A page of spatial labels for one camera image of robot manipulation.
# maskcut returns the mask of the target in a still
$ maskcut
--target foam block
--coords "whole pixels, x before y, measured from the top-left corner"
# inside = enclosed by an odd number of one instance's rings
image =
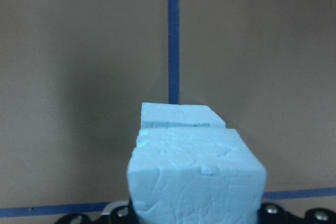
[[[127,171],[143,224],[256,224],[266,170],[220,127],[143,129]]]
[[[225,122],[205,105],[142,103],[142,129],[181,126],[225,128]]]

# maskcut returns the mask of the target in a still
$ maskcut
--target foam block front face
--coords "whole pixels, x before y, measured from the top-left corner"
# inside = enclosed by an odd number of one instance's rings
[[[142,129],[181,126],[225,128],[225,122],[205,105],[142,103]]]
[[[235,130],[144,129],[129,162],[144,224],[256,224],[266,170]]]

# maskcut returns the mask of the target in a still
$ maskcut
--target blue tape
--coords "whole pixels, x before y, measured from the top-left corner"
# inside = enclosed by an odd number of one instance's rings
[[[179,103],[180,91],[180,0],[168,0],[168,101]]]
[[[264,193],[264,198],[272,200],[330,197],[330,196],[336,196],[336,187],[295,190],[295,191],[270,191]],[[33,208],[30,207],[0,208],[0,218],[41,216],[41,215],[66,215],[72,213],[85,213],[85,212],[102,212],[107,204],[109,204],[109,202],[44,206]]]
[[[270,191],[264,193],[263,197],[266,199],[284,200],[284,199],[301,199],[301,198],[328,197],[328,196],[336,196],[336,187],[295,190],[295,191]]]

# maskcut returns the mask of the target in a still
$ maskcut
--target silver screw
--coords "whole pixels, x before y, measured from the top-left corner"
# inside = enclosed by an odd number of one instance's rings
[[[314,216],[318,220],[327,221],[329,219],[328,215],[325,212],[323,212],[323,211],[316,211],[314,213]]]
[[[277,214],[278,213],[278,208],[275,205],[269,204],[265,206],[265,210],[269,213],[269,214]]]
[[[118,212],[117,212],[117,215],[119,217],[125,217],[126,215],[128,215],[128,207],[124,207],[122,209],[120,209]]]
[[[83,217],[81,215],[78,215],[71,220],[70,224],[81,224],[82,221]]]

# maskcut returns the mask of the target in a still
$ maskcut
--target metal bolt head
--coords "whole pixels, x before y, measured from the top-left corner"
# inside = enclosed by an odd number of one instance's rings
[[[273,204],[268,204],[265,206],[265,210],[266,212],[268,212],[269,214],[275,215],[278,213],[279,209],[276,205]]]
[[[71,220],[70,224],[81,224],[82,221],[83,217],[81,215],[78,215]]]
[[[317,220],[323,220],[323,221],[327,221],[329,219],[327,213],[323,212],[323,211],[316,211],[314,213],[314,217],[317,219]]]
[[[117,212],[117,215],[119,217],[125,217],[126,215],[128,215],[128,207],[124,207],[122,209],[120,209],[118,212]]]

